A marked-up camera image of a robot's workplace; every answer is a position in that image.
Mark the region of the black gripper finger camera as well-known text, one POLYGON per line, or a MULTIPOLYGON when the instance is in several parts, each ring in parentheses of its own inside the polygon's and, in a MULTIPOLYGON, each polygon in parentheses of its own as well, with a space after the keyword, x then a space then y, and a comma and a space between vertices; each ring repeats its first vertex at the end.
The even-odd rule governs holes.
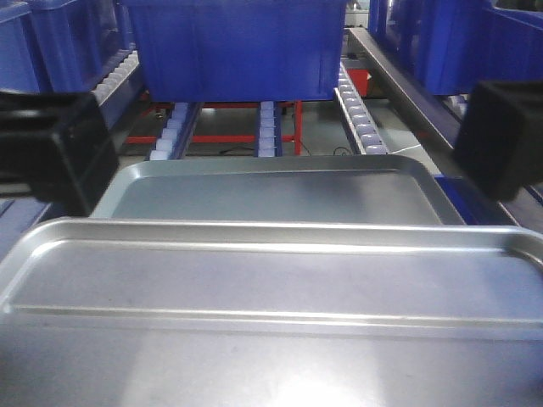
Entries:
POLYGON ((452 157, 493 200, 511 201, 542 182, 542 82, 477 84, 452 157))
POLYGON ((90 92, 1 94, 1 195, 92 213, 119 165, 90 92))

